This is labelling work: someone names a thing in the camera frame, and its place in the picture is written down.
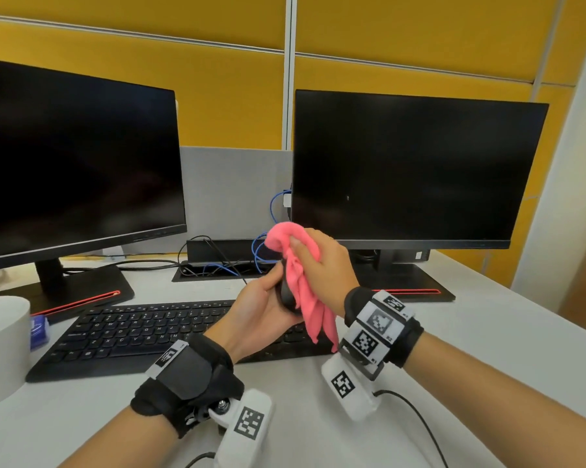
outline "white cup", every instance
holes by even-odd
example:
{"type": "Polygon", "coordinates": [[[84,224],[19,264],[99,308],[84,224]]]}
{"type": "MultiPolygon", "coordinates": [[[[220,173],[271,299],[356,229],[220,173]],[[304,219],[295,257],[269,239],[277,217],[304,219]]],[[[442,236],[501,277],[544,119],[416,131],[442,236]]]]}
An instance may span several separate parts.
{"type": "Polygon", "coordinates": [[[0,296],[0,401],[24,384],[31,366],[30,307],[22,297],[0,296]]]}

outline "white desk surface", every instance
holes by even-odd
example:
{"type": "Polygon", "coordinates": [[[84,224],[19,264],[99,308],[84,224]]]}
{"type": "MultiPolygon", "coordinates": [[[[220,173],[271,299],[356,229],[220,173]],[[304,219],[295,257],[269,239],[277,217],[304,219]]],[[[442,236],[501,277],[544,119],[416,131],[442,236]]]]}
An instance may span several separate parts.
{"type": "MultiPolygon", "coordinates": [[[[586,417],[586,331],[438,252],[421,267],[457,297],[453,303],[411,304],[426,330],[586,417]]],[[[9,287],[34,280],[32,269],[14,268],[17,279],[9,287]]],[[[173,270],[126,273],[136,293],[131,303],[233,299],[243,285],[238,280],[172,283],[172,275],[173,270]]],[[[70,323],[51,327],[52,342],[70,323]]],[[[32,353],[32,361],[47,348],[32,353]]],[[[351,422],[320,375],[325,358],[235,368],[246,387],[257,387],[275,402],[259,467],[442,466],[422,424],[392,396],[383,396],[378,412],[364,422],[351,422]]],[[[124,408],[143,380],[135,374],[25,384],[0,403],[0,467],[57,466],[124,408]]],[[[387,366],[375,387],[412,401],[451,468],[502,466],[405,372],[387,366]]],[[[215,424],[205,422],[179,442],[166,466],[183,468],[218,444],[215,424]]],[[[212,462],[200,463],[208,467],[212,462]]]]}

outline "person's left arm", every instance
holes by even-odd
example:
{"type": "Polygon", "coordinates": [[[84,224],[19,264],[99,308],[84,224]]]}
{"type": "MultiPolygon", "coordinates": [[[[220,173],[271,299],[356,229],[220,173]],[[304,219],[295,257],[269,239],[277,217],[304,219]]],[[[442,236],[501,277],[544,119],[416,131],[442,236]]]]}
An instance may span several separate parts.
{"type": "MultiPolygon", "coordinates": [[[[273,343],[302,321],[279,305],[273,287],[281,279],[282,265],[278,264],[268,275],[250,282],[230,311],[204,334],[222,346],[234,363],[273,343]]],[[[141,416],[127,407],[60,468],[154,468],[177,440],[176,430],[164,416],[141,416]]]]}

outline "pink cloth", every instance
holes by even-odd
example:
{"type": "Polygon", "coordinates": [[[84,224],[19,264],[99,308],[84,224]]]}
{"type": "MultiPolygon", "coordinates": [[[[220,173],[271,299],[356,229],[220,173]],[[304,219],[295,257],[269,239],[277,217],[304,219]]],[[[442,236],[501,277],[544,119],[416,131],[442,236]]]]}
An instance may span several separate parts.
{"type": "Polygon", "coordinates": [[[282,257],[287,260],[287,283],[295,297],[297,308],[302,309],[308,335],[316,343],[319,331],[323,327],[326,336],[334,343],[332,352],[335,352],[339,345],[339,336],[336,332],[336,316],[311,290],[304,275],[302,263],[291,250],[291,236],[305,244],[313,258],[317,261],[320,260],[321,252],[317,244],[302,226],[291,221],[284,221],[274,225],[265,238],[265,246],[273,251],[281,252],[282,257]]]}

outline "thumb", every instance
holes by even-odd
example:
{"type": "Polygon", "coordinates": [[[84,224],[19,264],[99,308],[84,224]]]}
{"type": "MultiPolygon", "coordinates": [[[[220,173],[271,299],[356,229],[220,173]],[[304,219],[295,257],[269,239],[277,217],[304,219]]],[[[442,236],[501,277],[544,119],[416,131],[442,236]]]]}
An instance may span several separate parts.
{"type": "Polygon", "coordinates": [[[282,280],[282,275],[284,274],[284,267],[282,266],[282,262],[279,261],[275,264],[274,267],[271,268],[270,272],[266,275],[260,277],[258,282],[262,286],[263,289],[266,291],[270,290],[273,286],[279,283],[282,280]]]}
{"type": "Polygon", "coordinates": [[[308,248],[306,248],[306,245],[304,243],[299,241],[294,236],[291,236],[290,244],[291,250],[297,256],[297,259],[299,259],[300,263],[302,263],[304,272],[313,272],[313,270],[320,267],[321,264],[315,261],[315,258],[313,258],[313,255],[310,251],[308,251],[308,248]]]}

